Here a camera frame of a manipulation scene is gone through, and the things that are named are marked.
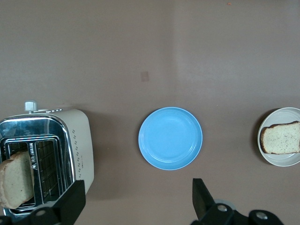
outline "bread slice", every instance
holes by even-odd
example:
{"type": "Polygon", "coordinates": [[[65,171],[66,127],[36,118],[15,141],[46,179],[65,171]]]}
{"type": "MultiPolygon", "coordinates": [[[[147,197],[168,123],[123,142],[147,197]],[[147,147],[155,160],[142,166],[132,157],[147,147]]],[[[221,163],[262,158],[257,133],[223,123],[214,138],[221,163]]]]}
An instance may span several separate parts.
{"type": "Polygon", "coordinates": [[[260,144],[267,154],[291,154],[300,152],[300,122],[274,124],[264,127],[260,144]]]}
{"type": "Polygon", "coordinates": [[[0,164],[0,203],[16,209],[34,195],[30,156],[27,151],[13,154],[0,164]]]}

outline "brown table surface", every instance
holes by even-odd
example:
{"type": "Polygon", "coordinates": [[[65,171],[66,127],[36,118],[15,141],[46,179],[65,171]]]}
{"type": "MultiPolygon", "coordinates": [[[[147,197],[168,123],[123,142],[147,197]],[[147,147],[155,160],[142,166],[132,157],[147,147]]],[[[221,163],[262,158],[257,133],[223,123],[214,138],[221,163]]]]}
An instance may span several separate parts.
{"type": "Polygon", "coordinates": [[[244,215],[298,224],[300,164],[269,164],[256,137],[272,110],[300,107],[299,15],[297,0],[3,0],[1,119],[27,99],[88,115],[95,179],[76,225],[188,225],[193,178],[244,215]],[[147,163],[137,141],[167,106],[203,130],[175,171],[147,163]]]}

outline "empty blue plate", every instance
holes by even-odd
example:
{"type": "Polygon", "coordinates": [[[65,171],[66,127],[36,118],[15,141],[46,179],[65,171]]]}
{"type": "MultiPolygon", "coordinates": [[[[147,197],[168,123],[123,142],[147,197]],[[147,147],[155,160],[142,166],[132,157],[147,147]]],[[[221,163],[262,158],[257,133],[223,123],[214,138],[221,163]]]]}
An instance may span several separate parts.
{"type": "Polygon", "coordinates": [[[177,107],[150,114],[139,132],[144,158],[162,170],[177,170],[190,164],[202,146],[202,130],[197,119],[177,107]]]}

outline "toaster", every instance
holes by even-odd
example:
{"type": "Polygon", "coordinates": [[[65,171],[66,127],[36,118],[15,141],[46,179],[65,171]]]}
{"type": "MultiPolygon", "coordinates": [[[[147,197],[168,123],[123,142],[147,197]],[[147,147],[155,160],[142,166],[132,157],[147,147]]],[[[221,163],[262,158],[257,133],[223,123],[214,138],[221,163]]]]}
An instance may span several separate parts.
{"type": "Polygon", "coordinates": [[[18,221],[43,204],[55,203],[75,180],[85,193],[94,180],[93,150],[87,116],[77,109],[38,110],[25,102],[28,114],[0,122],[0,163],[18,151],[28,151],[34,197],[4,214],[18,221]]]}

